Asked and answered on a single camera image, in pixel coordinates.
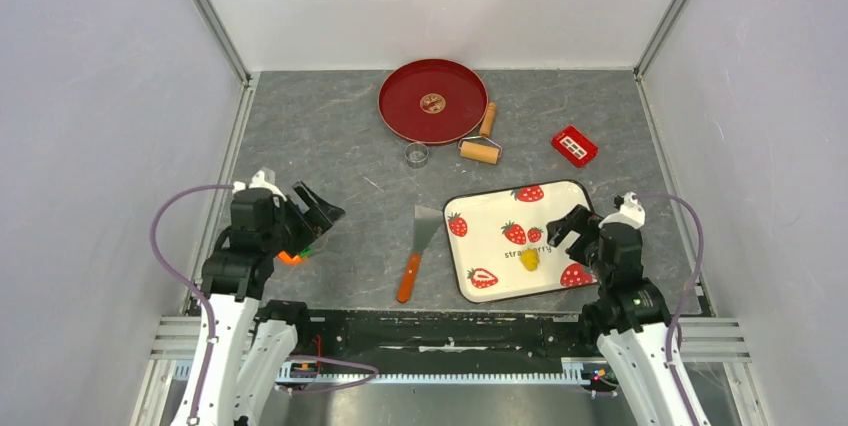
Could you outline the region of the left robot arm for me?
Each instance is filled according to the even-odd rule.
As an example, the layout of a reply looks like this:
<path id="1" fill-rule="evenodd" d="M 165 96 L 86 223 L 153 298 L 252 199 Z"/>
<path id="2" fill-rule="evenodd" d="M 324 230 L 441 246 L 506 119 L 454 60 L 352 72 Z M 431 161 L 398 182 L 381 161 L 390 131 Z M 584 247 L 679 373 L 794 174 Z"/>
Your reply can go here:
<path id="1" fill-rule="evenodd" d="M 275 261 L 295 256 L 327 233 L 346 212 L 294 184 L 294 202 L 264 172 L 227 186 L 231 223 L 218 236 L 193 283 L 173 267 L 201 308 L 189 383 L 175 425 L 255 425 L 281 366 L 314 339 L 305 303 L 262 300 Z"/>

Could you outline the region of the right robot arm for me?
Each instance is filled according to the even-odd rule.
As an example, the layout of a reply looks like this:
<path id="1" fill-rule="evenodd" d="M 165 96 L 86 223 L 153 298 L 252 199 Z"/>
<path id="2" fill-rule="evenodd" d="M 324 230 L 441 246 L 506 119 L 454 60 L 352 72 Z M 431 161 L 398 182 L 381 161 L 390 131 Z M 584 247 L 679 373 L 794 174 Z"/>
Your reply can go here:
<path id="1" fill-rule="evenodd" d="M 644 274 L 645 211 L 625 200 L 605 218 L 577 205 L 547 225 L 548 243 L 576 236 L 567 254 L 597 279 L 597 300 L 583 306 L 577 338 L 601 354 L 640 425 L 707 425 L 710 420 L 685 370 L 677 319 Z"/>

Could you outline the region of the wooden roller with handle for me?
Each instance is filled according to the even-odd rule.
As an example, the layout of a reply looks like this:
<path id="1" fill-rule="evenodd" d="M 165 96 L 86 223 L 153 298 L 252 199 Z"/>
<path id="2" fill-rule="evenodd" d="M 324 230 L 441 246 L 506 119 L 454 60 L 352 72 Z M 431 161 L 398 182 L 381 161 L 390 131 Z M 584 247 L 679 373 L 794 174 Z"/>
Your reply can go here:
<path id="1" fill-rule="evenodd" d="M 491 138 L 497 115 L 497 105 L 489 102 L 476 135 L 463 137 L 459 143 L 459 154 L 462 158 L 497 165 L 503 148 Z"/>

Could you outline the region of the yellow dough lump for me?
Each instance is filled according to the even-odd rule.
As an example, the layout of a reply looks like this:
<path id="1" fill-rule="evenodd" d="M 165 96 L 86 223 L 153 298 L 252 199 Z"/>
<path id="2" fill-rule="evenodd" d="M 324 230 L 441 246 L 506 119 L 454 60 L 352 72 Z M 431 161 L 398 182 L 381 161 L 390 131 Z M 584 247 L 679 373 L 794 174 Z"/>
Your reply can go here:
<path id="1" fill-rule="evenodd" d="M 536 249 L 526 249 L 521 252 L 519 260 L 527 271 L 536 271 L 540 264 L 539 252 Z"/>

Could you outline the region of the white strawberry tray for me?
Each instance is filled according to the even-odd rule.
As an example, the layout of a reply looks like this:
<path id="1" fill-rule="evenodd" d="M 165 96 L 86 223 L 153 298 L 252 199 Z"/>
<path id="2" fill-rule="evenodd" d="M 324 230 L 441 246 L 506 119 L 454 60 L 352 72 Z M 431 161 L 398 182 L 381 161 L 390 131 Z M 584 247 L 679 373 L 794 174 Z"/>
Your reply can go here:
<path id="1" fill-rule="evenodd" d="M 597 283 L 569 257 L 575 234 L 558 246 L 546 243 L 546 225 L 576 205 L 592 208 L 583 185 L 572 180 L 531 184 L 456 196 L 443 207 L 457 283 L 472 303 L 489 303 L 577 289 Z M 527 271 L 522 251 L 536 249 L 540 264 Z"/>

